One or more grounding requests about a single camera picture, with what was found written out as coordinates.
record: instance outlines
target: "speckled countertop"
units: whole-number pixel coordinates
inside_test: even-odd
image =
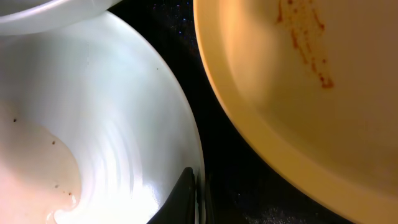
[[[201,64],[192,0],[124,0],[110,11],[148,40],[184,90],[211,176],[217,223],[350,223],[290,185],[235,130]]]

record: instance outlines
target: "brown stain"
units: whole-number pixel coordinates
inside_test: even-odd
[[[276,24],[282,24],[290,32],[293,48],[297,49],[304,65],[310,64],[308,72],[319,78],[322,88],[333,88],[335,84],[329,76],[321,40],[325,25],[313,0],[279,0],[278,12]]]

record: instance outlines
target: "food residue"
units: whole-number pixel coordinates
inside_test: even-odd
[[[315,3],[312,0],[279,0],[278,12],[276,24],[282,24],[290,32],[293,48],[297,49],[303,64],[307,66],[310,58],[309,72],[319,78],[322,88],[333,88],[322,41],[325,24]]]

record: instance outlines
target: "black surface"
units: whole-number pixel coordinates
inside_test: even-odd
[[[195,223],[195,176],[191,167],[183,170],[162,208],[148,224]]]
[[[187,96],[200,133],[206,176],[211,176],[214,213],[209,221],[349,223],[274,172],[231,124],[201,64],[192,0],[124,0],[110,11],[158,51]]]

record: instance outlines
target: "liquid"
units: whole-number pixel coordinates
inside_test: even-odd
[[[80,200],[75,158],[45,128],[0,102],[0,223],[54,224]]]

